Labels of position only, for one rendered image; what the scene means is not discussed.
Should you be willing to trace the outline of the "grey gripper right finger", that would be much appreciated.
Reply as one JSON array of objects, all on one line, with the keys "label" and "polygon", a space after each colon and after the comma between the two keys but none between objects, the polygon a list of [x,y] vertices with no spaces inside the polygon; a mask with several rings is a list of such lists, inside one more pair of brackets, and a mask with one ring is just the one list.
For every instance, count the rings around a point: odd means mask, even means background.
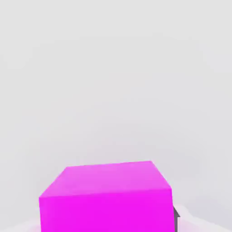
[{"label": "grey gripper right finger", "polygon": [[194,217],[183,205],[174,205],[180,215],[178,218],[178,232],[229,232],[217,224]]}]

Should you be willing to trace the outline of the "small magenta cube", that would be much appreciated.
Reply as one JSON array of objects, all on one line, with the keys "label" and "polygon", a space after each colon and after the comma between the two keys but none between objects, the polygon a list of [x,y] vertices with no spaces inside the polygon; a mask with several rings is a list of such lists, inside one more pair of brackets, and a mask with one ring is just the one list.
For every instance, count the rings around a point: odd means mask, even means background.
[{"label": "small magenta cube", "polygon": [[175,232],[171,186],[151,161],[66,167],[39,209],[41,232]]}]

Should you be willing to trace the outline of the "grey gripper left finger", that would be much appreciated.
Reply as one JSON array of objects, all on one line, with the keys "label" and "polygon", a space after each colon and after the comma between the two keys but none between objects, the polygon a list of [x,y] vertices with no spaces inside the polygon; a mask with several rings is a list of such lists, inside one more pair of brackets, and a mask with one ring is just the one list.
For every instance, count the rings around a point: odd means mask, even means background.
[{"label": "grey gripper left finger", "polygon": [[40,232],[40,218],[38,217],[9,227],[4,232]]}]

